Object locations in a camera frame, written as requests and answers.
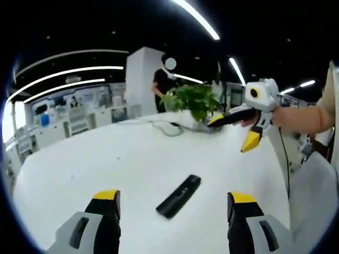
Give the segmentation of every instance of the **potted plant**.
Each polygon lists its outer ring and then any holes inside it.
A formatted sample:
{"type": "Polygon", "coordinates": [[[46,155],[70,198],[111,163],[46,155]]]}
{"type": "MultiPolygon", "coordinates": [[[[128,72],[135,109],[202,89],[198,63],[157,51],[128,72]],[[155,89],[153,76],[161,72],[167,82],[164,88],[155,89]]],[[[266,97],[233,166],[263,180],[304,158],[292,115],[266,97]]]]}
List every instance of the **potted plant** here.
{"type": "Polygon", "coordinates": [[[195,120],[198,131],[211,132],[207,123],[218,110],[219,102],[215,99],[212,87],[207,85],[184,85],[172,88],[162,97],[161,103],[169,111],[189,110],[195,120]]]}

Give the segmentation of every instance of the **black ceiling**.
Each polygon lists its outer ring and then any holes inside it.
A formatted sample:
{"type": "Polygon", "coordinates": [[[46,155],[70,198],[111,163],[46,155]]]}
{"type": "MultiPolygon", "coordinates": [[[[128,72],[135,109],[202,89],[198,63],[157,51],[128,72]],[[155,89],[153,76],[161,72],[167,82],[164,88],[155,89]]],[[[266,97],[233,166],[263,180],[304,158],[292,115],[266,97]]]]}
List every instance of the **black ceiling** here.
{"type": "MultiPolygon", "coordinates": [[[[335,8],[326,4],[241,4],[239,1],[187,0],[220,35],[205,29],[172,0],[62,1],[17,11],[15,60],[20,71],[56,54],[85,49],[133,53],[143,46],[171,53],[176,72],[211,79],[217,61],[226,81],[239,82],[228,63],[234,57],[246,81],[274,78],[280,89],[316,80],[293,96],[316,101],[328,62],[336,57],[335,8]]],[[[59,71],[102,65],[126,65],[125,53],[84,53],[47,61],[19,75],[17,88],[59,71]]],[[[86,78],[124,81],[124,71],[91,71],[86,78]]],[[[34,94],[65,83],[53,78],[32,87],[34,94]]]]}

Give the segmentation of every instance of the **table surface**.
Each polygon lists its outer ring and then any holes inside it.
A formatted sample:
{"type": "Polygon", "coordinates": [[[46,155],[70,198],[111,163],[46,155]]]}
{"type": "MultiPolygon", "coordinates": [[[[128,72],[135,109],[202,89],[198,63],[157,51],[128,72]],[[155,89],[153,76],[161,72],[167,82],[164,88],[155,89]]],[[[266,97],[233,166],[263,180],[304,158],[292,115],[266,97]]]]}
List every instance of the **table surface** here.
{"type": "MultiPolygon", "coordinates": [[[[143,119],[187,123],[187,113],[143,119]]],[[[176,128],[156,122],[166,131],[176,128]]],[[[25,161],[14,202],[38,246],[48,249],[55,231],[94,194],[121,190],[120,254],[228,253],[227,193],[252,194],[265,214],[289,228],[286,188],[268,138],[241,153],[247,128],[214,134],[184,131],[167,137],[145,120],[128,120],[53,144],[25,161]],[[167,220],[155,208],[189,174],[202,178],[196,193],[167,220]]]]}

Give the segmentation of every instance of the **office desk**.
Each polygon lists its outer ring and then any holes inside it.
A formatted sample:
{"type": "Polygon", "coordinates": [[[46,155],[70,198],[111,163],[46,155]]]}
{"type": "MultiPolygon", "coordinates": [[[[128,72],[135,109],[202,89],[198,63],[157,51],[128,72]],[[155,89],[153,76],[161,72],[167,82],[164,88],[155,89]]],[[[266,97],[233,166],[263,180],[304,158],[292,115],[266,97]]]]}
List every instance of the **office desk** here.
{"type": "MultiPolygon", "coordinates": [[[[143,119],[185,121],[179,113],[143,119]]],[[[175,131],[166,123],[155,124],[175,131]]],[[[257,149],[242,154],[246,135],[246,128],[227,126],[220,133],[185,131],[170,138],[140,120],[111,124],[32,154],[17,178],[14,201],[42,249],[94,194],[117,188],[120,254],[225,254],[229,191],[252,194],[264,213],[289,228],[286,188],[272,145],[264,138],[257,149]],[[200,176],[201,186],[168,221],[155,208],[189,174],[200,176]]]]}

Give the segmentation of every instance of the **black remote control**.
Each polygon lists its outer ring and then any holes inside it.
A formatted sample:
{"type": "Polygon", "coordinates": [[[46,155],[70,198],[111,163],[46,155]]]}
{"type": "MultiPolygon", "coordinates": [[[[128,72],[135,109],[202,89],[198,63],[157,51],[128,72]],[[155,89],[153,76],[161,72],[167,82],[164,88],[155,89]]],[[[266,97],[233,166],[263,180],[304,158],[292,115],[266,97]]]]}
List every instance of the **black remote control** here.
{"type": "Polygon", "coordinates": [[[198,189],[201,178],[190,175],[167,199],[157,208],[157,212],[167,219],[173,218],[198,189]]]}

